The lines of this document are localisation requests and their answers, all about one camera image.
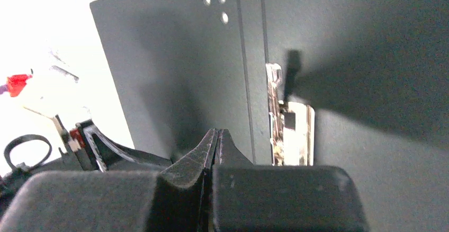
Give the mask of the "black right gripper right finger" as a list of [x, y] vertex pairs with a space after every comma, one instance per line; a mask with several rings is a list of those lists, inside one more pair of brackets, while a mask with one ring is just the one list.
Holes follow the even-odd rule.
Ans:
[[212, 168], [215, 231], [369, 231], [357, 188], [336, 166], [251, 163], [220, 130]]

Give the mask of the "beige folder with black inside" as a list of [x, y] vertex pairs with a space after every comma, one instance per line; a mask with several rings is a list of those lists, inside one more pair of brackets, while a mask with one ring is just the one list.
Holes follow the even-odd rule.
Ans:
[[448, 231], [448, 0], [95, 0], [134, 146], [210, 128], [270, 164], [267, 64], [315, 110], [315, 163], [354, 180], [372, 231]]

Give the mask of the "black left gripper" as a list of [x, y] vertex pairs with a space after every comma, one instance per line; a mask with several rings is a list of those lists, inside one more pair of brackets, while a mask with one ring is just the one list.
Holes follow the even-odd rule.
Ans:
[[49, 140], [42, 135], [22, 135], [13, 139], [5, 147], [4, 158], [12, 171], [1, 177], [1, 214], [9, 208], [22, 185], [31, 176], [41, 172], [152, 169], [161, 171], [172, 164], [170, 159], [115, 143], [103, 134], [92, 120], [78, 123], [71, 130], [67, 130], [59, 120], [55, 125], [65, 147], [64, 150], [59, 151], [61, 156], [56, 160], [47, 162], [53, 150], [50, 147], [44, 158], [35, 165], [12, 163], [11, 151], [18, 145], [29, 141], [42, 141], [49, 144]]

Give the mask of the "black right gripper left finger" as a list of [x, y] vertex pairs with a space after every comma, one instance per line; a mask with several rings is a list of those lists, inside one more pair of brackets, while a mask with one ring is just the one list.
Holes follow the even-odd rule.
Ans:
[[210, 129], [199, 144], [157, 175], [146, 231], [198, 231], [218, 143]]

